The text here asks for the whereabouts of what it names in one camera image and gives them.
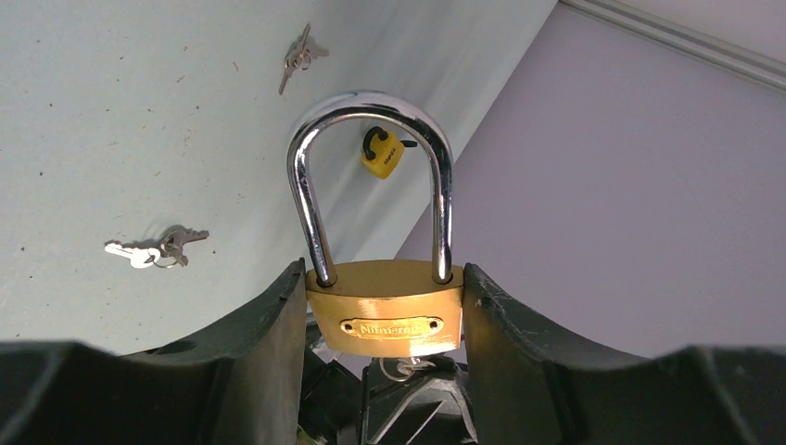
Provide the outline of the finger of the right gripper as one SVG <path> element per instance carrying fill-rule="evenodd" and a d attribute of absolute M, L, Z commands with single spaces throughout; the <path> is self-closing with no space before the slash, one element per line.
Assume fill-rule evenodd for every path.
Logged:
<path fill-rule="evenodd" d="M 361 444 L 476 443 L 467 365 L 430 361 L 404 382 L 384 376 L 378 359 L 363 369 Z"/>
<path fill-rule="evenodd" d="M 326 347 L 319 331 L 306 333 L 298 411 L 298 444 L 357 444 L 361 380 Z"/>

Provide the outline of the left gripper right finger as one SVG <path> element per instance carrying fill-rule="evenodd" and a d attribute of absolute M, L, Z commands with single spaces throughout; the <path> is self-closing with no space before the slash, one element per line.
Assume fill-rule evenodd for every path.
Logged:
<path fill-rule="evenodd" d="M 781 444 L 782 346 L 643 358 L 576 334 L 464 268 L 463 327 L 482 444 Z"/>

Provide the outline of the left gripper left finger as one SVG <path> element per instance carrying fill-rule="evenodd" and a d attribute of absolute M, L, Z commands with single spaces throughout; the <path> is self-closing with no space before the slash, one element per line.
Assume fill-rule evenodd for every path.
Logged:
<path fill-rule="evenodd" d="M 306 271 L 163 347 L 116 356 L 76 341 L 1 346 L 5 444 L 293 444 Z"/>

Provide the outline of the brass padlock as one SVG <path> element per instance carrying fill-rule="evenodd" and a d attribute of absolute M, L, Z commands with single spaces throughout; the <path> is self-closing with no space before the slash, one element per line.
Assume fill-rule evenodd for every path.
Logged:
<path fill-rule="evenodd" d="M 433 242 L 430 261 L 334 264 L 310 177 L 317 136 L 343 121 L 376 119 L 413 136 L 429 161 Z M 305 112 L 291 136 L 287 177 L 312 269 L 307 299 L 329 348 L 376 358 L 421 357 L 456 350 L 463 329 L 463 267 L 452 257 L 452 153 L 447 136 L 423 110 L 394 95 L 334 95 Z"/>

